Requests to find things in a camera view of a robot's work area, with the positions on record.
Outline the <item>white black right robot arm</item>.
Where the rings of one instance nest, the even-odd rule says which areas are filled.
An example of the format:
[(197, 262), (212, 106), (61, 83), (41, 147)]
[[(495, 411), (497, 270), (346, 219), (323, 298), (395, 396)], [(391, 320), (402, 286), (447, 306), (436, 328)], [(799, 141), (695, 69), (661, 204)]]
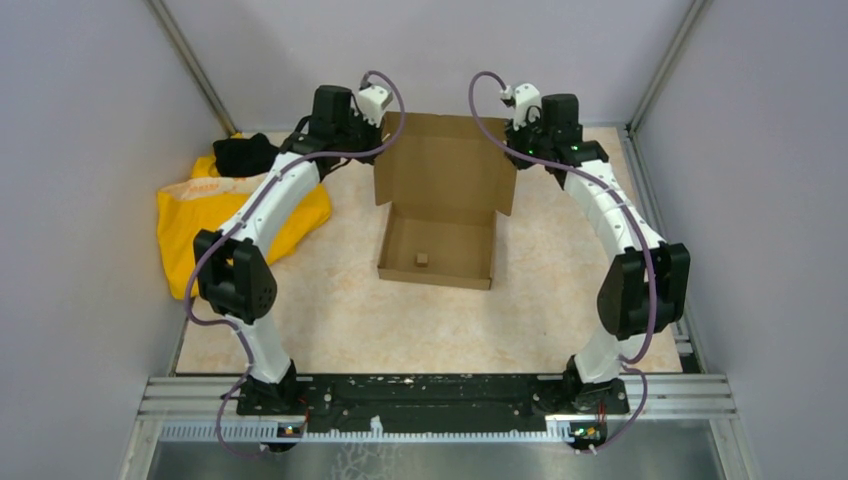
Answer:
[(509, 159), (519, 169), (541, 165), (577, 202), (609, 260), (597, 295), (601, 325), (569, 360), (563, 398), (588, 412), (624, 366), (639, 362), (655, 334), (682, 315), (691, 257), (640, 215), (627, 197), (602, 145), (583, 137), (579, 100), (542, 95), (533, 85), (507, 87), (502, 102), (513, 114), (505, 126)]

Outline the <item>small cardboard scrap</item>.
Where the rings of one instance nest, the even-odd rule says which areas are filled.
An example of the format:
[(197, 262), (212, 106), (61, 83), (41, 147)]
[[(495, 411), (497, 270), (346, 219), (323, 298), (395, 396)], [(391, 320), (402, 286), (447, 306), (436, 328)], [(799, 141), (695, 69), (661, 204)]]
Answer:
[(429, 264), (429, 256), (427, 253), (419, 252), (415, 255), (414, 264), (417, 267), (426, 267)]

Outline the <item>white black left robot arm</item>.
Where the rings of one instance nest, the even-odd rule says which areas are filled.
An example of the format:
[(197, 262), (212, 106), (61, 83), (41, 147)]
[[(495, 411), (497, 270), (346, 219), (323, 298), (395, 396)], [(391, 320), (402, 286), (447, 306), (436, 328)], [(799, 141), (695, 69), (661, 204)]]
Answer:
[(195, 268), (190, 285), (234, 329), (248, 355), (244, 381), (277, 414), (300, 399), (296, 367), (281, 344), (269, 314), (277, 283), (269, 255), (274, 239), (296, 207), (335, 170), (352, 160), (372, 164), (386, 146), (384, 116), (395, 98), (383, 86), (366, 83), (357, 91), (317, 88), (312, 112), (274, 156), (259, 187), (217, 230), (194, 238)]

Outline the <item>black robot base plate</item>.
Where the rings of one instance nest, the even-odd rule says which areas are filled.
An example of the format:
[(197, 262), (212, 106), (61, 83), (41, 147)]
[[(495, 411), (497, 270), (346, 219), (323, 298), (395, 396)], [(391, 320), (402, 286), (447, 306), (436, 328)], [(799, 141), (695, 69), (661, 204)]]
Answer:
[(549, 415), (627, 414), (622, 380), (598, 386), (563, 374), (315, 374), (234, 396), (243, 416), (302, 416), (306, 430), (389, 433), (541, 431)]

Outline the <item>brown cardboard box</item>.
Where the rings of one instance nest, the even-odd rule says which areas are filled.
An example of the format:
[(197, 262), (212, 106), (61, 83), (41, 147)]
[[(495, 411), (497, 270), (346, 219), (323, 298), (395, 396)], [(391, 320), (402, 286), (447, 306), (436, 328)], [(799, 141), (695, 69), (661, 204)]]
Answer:
[[(389, 214), (382, 280), (474, 290), (492, 286), (497, 219), (512, 212), (517, 170), (498, 148), (505, 120), (390, 112), (398, 139), (374, 164), (374, 195)], [(429, 264), (417, 267), (415, 255)]]

